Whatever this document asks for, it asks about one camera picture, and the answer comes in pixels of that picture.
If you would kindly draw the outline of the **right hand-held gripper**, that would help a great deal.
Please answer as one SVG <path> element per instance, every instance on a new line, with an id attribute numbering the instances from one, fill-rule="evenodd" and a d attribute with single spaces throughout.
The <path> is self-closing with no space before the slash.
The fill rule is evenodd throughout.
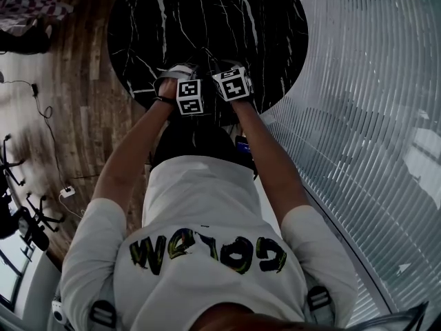
<path id="1" fill-rule="evenodd" d="M 253 95 L 252 80 L 241 63 L 220 60 L 215 64 L 215 71 L 212 79 L 218 93 L 225 101 L 234 101 Z"/>

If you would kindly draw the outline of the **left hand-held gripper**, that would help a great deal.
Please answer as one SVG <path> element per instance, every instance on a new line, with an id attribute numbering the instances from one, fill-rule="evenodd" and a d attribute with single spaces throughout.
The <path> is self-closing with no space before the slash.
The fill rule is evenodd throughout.
<path id="1" fill-rule="evenodd" d="M 177 64 L 162 72 L 153 83 L 156 95 L 159 97 L 159 88 L 166 78 L 177 80 L 175 102 L 182 116 L 202 115 L 203 101 L 201 94 L 201 80 L 196 76 L 196 66 Z"/>

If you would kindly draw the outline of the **person's right forearm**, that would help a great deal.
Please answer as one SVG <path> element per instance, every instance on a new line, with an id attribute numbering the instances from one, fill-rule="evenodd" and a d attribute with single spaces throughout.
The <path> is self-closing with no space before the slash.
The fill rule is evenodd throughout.
<path id="1" fill-rule="evenodd" d="M 258 176 L 279 224 L 294 208 L 309 205 L 299 173 L 283 147 L 246 101 L 232 101 Z"/>

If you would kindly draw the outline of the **person's left forearm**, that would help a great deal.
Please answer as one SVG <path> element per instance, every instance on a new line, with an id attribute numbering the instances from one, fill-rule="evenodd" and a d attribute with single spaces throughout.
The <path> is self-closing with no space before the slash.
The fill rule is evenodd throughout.
<path id="1" fill-rule="evenodd" d="M 96 183 L 93 199 L 109 199 L 128 212 L 136 183 L 161 128 L 174 106 L 155 101 L 110 155 Z"/>

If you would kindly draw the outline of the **person's left hand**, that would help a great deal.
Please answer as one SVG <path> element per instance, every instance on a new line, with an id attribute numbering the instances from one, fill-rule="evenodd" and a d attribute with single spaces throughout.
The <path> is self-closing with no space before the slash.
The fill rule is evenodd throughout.
<path id="1" fill-rule="evenodd" d="M 174 101 L 176 99 L 177 83 L 174 78 L 164 78 L 159 86 L 158 95 Z"/>

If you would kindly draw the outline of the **person's black trousers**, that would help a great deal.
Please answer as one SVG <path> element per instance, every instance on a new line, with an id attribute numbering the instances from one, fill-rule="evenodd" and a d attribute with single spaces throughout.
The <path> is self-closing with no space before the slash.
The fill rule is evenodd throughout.
<path id="1" fill-rule="evenodd" d="M 236 148 L 227 131 L 217 126 L 171 122 L 161 135 L 151 166 L 155 168 L 164 161 L 181 156 L 211 157 L 257 171 L 252 159 Z"/>

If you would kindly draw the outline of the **black device with blue screen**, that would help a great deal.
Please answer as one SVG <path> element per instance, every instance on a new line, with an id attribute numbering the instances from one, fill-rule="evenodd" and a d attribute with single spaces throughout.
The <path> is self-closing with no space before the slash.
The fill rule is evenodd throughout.
<path id="1" fill-rule="evenodd" d="M 235 137 L 235 146 L 239 153 L 252 155 L 250 146 L 248 144 L 247 138 L 244 136 L 236 135 Z"/>

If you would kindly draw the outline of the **black marble round table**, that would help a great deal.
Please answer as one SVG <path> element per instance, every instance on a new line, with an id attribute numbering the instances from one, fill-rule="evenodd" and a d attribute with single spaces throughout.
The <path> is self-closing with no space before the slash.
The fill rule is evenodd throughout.
<path id="1" fill-rule="evenodd" d="M 197 49 L 241 63 L 256 110 L 264 113 L 296 82 L 308 39 L 300 0 L 116 0 L 107 28 L 112 67 L 135 102 L 150 108 L 161 73 L 188 63 L 205 76 L 204 120 L 220 126 L 237 118 L 217 95 L 213 74 L 191 60 Z"/>

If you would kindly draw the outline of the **white printed T-shirt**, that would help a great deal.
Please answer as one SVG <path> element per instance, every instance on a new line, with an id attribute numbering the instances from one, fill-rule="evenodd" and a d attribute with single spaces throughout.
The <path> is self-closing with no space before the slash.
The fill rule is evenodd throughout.
<path id="1" fill-rule="evenodd" d="M 252 171 L 200 156 L 154 168 L 143 227 L 126 232 L 119 204 L 92 200 L 63 262 L 61 300 L 76 331 L 112 297 L 125 331 L 188 331 L 208 308 L 236 303 L 302 321 L 306 276 L 328 289 L 336 323 L 351 318 L 356 273 L 342 244 L 311 206 L 291 210 L 280 232 L 262 219 Z"/>

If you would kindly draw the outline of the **black star chair base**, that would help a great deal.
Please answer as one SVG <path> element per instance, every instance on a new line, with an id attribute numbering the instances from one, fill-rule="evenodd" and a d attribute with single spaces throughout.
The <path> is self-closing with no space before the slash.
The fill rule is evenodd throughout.
<path id="1" fill-rule="evenodd" d="M 18 181 L 12 172 L 12 168 L 21 166 L 25 163 L 25 159 L 21 159 L 18 162 L 9 162 L 6 150 L 6 142 L 11 139 L 11 134 L 7 134 L 3 139 L 3 147 L 0 154 L 0 170 L 7 176 L 9 176 L 18 186 L 25 185 L 25 179 Z"/>

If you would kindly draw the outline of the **black swivel chair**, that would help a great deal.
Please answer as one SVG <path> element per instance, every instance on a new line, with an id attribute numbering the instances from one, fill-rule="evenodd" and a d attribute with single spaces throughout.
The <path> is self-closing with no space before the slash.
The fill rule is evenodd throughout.
<path id="1" fill-rule="evenodd" d="M 46 251 L 50 241 L 44 229 L 49 228 L 52 232 L 57 232 L 59 229 L 53 228 L 50 223 L 63 223 L 65 218 L 54 219 L 43 213 L 43 202 L 47 199 L 45 195 L 40 198 L 38 208 L 32 204 L 30 196 L 31 193 L 27 193 L 26 200 L 34 212 L 33 217 L 25 206 L 20 206 L 14 213 L 11 213 L 9 204 L 12 203 L 12 196 L 5 194 L 0 197 L 0 240 L 11 237 L 20 228 L 24 228 L 25 234 L 21 236 L 23 242 L 28 247 L 33 242 L 40 250 Z"/>

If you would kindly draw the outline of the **large window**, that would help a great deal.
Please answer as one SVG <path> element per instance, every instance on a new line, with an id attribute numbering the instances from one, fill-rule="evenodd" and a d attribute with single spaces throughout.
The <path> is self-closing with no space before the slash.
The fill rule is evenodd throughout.
<path id="1" fill-rule="evenodd" d="M 0 239 L 0 303 L 13 311 L 28 264 L 32 261 L 35 245 L 27 244 L 16 231 Z"/>

